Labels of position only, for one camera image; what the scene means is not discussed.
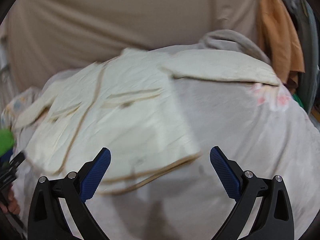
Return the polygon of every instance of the hanging clothes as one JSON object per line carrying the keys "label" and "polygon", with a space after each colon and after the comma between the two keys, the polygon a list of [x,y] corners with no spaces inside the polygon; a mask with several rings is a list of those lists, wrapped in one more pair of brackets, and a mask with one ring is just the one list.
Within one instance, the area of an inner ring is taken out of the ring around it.
{"label": "hanging clothes", "polygon": [[300,41],[282,0],[260,0],[258,45],[291,93],[298,87],[298,72],[304,72]]}

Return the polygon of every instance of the white bedsheet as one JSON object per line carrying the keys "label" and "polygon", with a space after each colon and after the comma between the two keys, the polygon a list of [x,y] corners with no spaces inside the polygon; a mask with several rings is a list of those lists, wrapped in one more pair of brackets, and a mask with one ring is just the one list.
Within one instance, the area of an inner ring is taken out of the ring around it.
{"label": "white bedsheet", "polygon": [[[209,160],[210,149],[218,145],[243,170],[284,178],[299,239],[320,208],[320,134],[304,110],[284,87],[191,79],[174,84],[204,155],[135,191],[95,194],[86,204],[106,235],[111,240],[211,239],[235,203]],[[14,190],[27,222],[41,174],[24,162],[18,175]],[[80,237],[65,205],[63,209],[72,232]],[[252,213],[257,211],[255,205]],[[253,221],[250,217],[242,236]]]}

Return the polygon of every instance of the black mechanical device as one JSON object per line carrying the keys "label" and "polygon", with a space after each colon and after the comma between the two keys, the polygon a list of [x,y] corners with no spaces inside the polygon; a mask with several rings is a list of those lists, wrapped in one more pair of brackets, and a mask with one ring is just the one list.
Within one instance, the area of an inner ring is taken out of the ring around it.
{"label": "black mechanical device", "polygon": [[[257,178],[228,160],[219,147],[210,152],[212,166],[228,196],[236,205],[212,240],[237,240],[254,202],[262,197],[260,209],[248,236],[242,240],[293,240],[292,210],[281,176]],[[65,198],[72,218],[84,240],[108,240],[85,205],[92,198],[110,165],[111,154],[103,148],[95,159],[85,163],[78,173],[72,171],[64,179],[38,180],[32,198],[28,221],[28,240],[71,240],[72,235],[63,215],[59,198]]]}
{"label": "black mechanical device", "polygon": [[[25,156],[23,152],[20,152],[17,156],[15,156],[12,161],[8,165],[3,165],[0,168],[0,202],[2,202],[6,207],[8,207],[8,200],[6,198],[6,193],[11,185],[14,182],[16,177],[16,172],[18,166],[25,160]],[[17,224],[25,230],[25,226],[22,221],[19,219],[17,215],[10,213],[12,218],[17,222]]]}

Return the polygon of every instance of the blue textured pad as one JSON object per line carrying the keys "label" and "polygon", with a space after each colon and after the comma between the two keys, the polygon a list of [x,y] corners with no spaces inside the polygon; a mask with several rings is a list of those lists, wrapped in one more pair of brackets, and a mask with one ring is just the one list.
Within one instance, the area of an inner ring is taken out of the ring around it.
{"label": "blue textured pad", "polygon": [[210,151],[210,161],[228,197],[238,202],[241,197],[240,182],[216,148]]}
{"label": "blue textured pad", "polygon": [[93,197],[93,194],[96,192],[96,189],[102,180],[103,175],[106,173],[110,162],[111,153],[108,149],[106,149],[81,182],[80,198],[83,203],[87,199]]}

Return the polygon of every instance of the orange cloth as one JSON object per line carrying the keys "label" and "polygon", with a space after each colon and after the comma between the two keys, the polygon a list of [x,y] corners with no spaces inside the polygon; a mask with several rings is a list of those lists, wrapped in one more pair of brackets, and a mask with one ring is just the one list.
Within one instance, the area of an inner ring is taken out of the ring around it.
{"label": "orange cloth", "polygon": [[260,0],[258,45],[270,57],[278,78],[293,92],[298,72],[304,72],[303,53],[290,15],[282,0]]}

